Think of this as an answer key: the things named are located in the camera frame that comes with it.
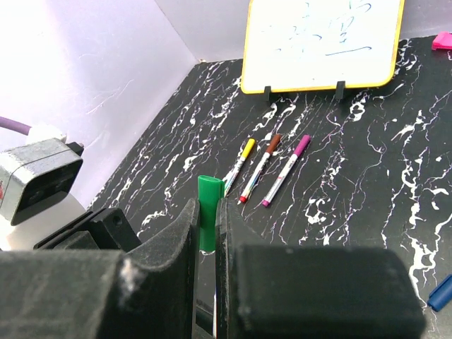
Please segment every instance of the pink object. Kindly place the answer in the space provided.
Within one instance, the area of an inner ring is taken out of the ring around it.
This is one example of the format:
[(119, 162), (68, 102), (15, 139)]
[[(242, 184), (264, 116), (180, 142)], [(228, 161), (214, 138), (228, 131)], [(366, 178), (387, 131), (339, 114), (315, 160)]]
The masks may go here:
[(449, 32), (441, 32), (433, 40), (432, 49), (452, 49), (452, 34)]
[(310, 141), (311, 141), (310, 136), (304, 136), (299, 142), (297, 148), (295, 148), (294, 154), (296, 154), (297, 157), (299, 157), (303, 153), (304, 149), (308, 146), (308, 143)]

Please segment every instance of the yellow marker cap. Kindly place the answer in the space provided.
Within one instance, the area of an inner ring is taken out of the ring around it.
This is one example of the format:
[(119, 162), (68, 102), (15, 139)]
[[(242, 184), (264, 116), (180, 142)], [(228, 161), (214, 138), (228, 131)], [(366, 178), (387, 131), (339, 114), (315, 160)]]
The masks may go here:
[(248, 158), (248, 155), (253, 149), (255, 142), (256, 141), (254, 139), (248, 140), (248, 143), (246, 144), (245, 149), (243, 150), (242, 157), (244, 157), (245, 159)]

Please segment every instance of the whiteboard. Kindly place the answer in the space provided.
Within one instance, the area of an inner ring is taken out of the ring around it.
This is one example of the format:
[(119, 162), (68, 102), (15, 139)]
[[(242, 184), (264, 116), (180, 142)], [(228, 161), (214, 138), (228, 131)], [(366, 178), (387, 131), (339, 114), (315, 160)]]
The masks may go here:
[(384, 85), (393, 76), (404, 0), (251, 0), (242, 91)]

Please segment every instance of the table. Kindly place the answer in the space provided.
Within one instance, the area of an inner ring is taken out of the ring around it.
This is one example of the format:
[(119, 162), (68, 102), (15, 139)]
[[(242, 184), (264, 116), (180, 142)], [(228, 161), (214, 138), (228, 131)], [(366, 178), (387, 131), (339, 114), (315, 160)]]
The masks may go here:
[[(198, 175), (223, 178), (253, 137), (258, 147), (230, 194), (238, 198), (267, 140), (281, 133), (277, 155), (240, 206), (246, 222), (274, 244), (392, 249), (424, 307), (425, 338), (452, 338), (452, 304), (438, 314), (425, 304), (452, 272), (452, 53), (433, 52), (432, 40), (401, 41), (395, 78), (342, 102), (333, 91), (293, 93), (269, 107), (239, 89), (242, 60), (199, 64), (93, 208), (122, 208), (147, 240), (197, 195)], [(262, 198), (306, 133), (308, 151), (264, 208)], [(212, 304), (215, 256), (201, 255), (198, 297)]]

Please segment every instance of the yellow whiteboard frame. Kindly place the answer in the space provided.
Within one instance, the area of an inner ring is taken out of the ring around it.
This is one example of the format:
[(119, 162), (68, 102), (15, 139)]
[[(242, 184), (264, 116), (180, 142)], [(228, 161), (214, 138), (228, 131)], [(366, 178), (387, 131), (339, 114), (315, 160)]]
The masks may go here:
[[(245, 52), (243, 56), (243, 66), (242, 66), (242, 81), (240, 81), (240, 88), (242, 89), (242, 92), (245, 94), (263, 94), (265, 91), (265, 88), (262, 90), (250, 90), (247, 91), (243, 88), (243, 80), (246, 76), (246, 51), (248, 49), (248, 39), (249, 39), (249, 23), (250, 23), (250, 17), (251, 17), (251, 9), (253, 6), (254, 0), (251, 0), (249, 2), (248, 7), (248, 20), (246, 22), (246, 36), (245, 36)], [(398, 9), (398, 18), (397, 18), (397, 27), (395, 28), (395, 37), (394, 37), (394, 47), (393, 47), (393, 58), (391, 61), (391, 74), (387, 79), (384, 81), (381, 81), (380, 83), (353, 83), (353, 84), (345, 84), (345, 88), (368, 88), (368, 87), (379, 87), (387, 84), (394, 76), (394, 71), (396, 69), (396, 61), (397, 61), (397, 50), (398, 50), (398, 43), (399, 43), (399, 37), (400, 37), (400, 29), (402, 27), (402, 17), (403, 17), (403, 8), (405, 6), (405, 0), (400, 0), (400, 6)], [(308, 91), (308, 90), (335, 90), (336, 86), (322, 86), (322, 87), (305, 87), (305, 88), (272, 88), (272, 93), (283, 93), (283, 92), (301, 92), (301, 91)]]

